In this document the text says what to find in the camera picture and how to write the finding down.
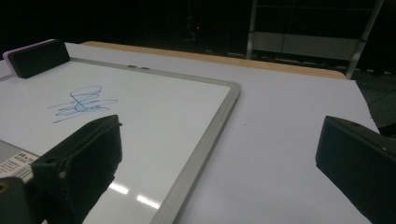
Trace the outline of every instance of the dark background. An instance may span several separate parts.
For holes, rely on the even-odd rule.
[[[260,0],[256,29],[359,38],[373,0]],[[396,71],[396,4],[386,0],[358,67]],[[0,10],[0,52],[49,38],[102,41],[244,58],[252,1],[9,1]],[[291,6],[295,6],[290,17]]]

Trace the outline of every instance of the black device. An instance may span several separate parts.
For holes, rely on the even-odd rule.
[[[373,223],[396,223],[396,140],[326,117],[317,167]]]
[[[79,224],[122,159],[117,115],[93,120],[32,163],[34,177],[0,178],[1,224]]]
[[[33,77],[70,61],[66,45],[56,39],[6,51],[3,58],[12,73],[22,78]]]

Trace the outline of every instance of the white tabletop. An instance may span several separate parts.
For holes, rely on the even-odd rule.
[[[67,48],[71,57],[241,84],[239,102],[178,223],[370,223],[315,163],[325,116],[377,131],[355,81],[75,44]],[[7,74],[2,61],[0,77]]]

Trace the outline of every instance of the whiteboard eraser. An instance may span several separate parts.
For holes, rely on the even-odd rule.
[[[11,72],[29,78],[70,61],[63,41],[50,39],[3,53]]]

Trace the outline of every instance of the blue marker scribble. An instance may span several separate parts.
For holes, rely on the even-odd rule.
[[[89,86],[70,92],[70,97],[73,99],[71,102],[49,107],[49,109],[58,108],[58,113],[55,115],[61,117],[53,123],[72,119],[90,112],[108,110],[109,108],[105,105],[115,104],[117,100],[97,99],[101,91],[101,86]]]

